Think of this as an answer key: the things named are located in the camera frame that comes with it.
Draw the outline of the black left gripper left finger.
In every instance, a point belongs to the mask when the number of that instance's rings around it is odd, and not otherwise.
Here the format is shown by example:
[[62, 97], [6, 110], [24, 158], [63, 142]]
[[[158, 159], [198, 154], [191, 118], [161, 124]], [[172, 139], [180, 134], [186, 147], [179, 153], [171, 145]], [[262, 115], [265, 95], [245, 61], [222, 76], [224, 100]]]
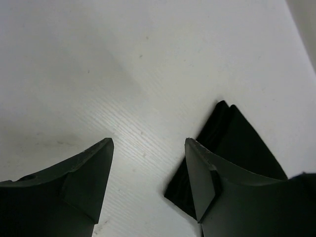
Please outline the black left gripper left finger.
[[113, 160], [105, 138], [17, 181], [0, 184], [3, 237], [90, 237], [99, 222]]

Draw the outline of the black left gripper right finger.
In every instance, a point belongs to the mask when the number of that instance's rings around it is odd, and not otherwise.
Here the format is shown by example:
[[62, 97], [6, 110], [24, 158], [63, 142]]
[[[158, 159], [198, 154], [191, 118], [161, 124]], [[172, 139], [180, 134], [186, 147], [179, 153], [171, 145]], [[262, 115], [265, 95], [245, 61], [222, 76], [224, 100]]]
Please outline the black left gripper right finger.
[[315, 174], [269, 178], [227, 161], [192, 138], [185, 141], [185, 156], [204, 236], [315, 236]]

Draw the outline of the black tank top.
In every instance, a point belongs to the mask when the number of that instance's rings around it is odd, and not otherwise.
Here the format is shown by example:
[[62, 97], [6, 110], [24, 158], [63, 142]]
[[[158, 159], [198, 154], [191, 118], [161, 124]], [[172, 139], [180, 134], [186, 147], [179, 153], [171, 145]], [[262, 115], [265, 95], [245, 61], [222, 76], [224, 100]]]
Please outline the black tank top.
[[[269, 178], [287, 180], [275, 156], [235, 105], [218, 102], [196, 140], [237, 166]], [[186, 160], [182, 160], [166, 186], [164, 197], [196, 218]]]

